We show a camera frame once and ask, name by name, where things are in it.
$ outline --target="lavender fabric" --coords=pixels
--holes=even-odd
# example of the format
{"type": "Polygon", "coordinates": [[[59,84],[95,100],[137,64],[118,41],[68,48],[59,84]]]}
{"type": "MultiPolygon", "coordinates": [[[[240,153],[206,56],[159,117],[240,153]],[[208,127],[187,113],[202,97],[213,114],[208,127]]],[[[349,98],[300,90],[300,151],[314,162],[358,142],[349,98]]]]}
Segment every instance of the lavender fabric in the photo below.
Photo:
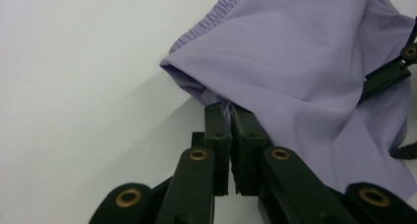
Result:
{"type": "Polygon", "coordinates": [[[254,112],[326,185],[370,182],[408,199],[415,180],[388,151],[405,137],[410,82],[358,101],[413,25],[388,0],[219,0],[160,65],[204,105],[254,112]]]}

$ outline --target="garment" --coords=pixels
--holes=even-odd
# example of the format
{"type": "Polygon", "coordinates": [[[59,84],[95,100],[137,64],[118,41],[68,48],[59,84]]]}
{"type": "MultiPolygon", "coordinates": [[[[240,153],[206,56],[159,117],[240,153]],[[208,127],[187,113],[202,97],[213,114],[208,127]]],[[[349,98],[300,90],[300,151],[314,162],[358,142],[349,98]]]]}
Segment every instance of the garment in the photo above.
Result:
{"type": "Polygon", "coordinates": [[[405,137],[410,81],[358,101],[413,25],[388,0],[219,0],[160,66],[204,105],[252,111],[326,185],[369,182],[408,199],[416,183],[388,151],[405,137]]]}

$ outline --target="white surface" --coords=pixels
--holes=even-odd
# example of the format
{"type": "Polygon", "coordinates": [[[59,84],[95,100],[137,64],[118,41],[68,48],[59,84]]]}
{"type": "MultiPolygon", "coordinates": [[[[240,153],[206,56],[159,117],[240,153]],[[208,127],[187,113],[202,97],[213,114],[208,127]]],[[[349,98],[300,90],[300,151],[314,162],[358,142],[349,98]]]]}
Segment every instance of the white surface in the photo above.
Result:
{"type": "MultiPolygon", "coordinates": [[[[158,63],[216,1],[0,0],[0,223],[88,223],[115,187],[172,175],[203,107],[158,63]]],[[[217,198],[214,223],[262,223],[257,199],[217,198]]]]}

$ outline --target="elastic waistband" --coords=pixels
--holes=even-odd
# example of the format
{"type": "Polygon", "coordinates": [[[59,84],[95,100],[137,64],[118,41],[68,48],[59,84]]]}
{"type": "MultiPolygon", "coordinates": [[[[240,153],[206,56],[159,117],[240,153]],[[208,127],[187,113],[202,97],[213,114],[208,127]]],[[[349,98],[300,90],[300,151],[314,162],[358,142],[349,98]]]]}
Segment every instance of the elastic waistband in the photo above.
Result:
{"type": "Polygon", "coordinates": [[[239,1],[240,0],[218,0],[217,4],[212,7],[208,14],[201,21],[199,21],[198,24],[193,26],[193,28],[175,41],[169,50],[169,53],[176,51],[188,42],[215,28],[239,1]]]}

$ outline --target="purple cloth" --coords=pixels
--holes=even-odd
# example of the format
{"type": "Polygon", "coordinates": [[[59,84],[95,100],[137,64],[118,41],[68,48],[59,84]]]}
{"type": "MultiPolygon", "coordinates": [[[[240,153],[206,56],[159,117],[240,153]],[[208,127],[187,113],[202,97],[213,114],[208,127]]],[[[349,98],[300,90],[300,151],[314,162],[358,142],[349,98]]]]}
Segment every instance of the purple cloth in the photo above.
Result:
{"type": "Polygon", "coordinates": [[[204,105],[254,112],[326,185],[369,182],[408,199],[416,183],[388,150],[405,137],[410,81],[357,103],[413,25],[388,0],[219,0],[161,67],[204,105]]]}

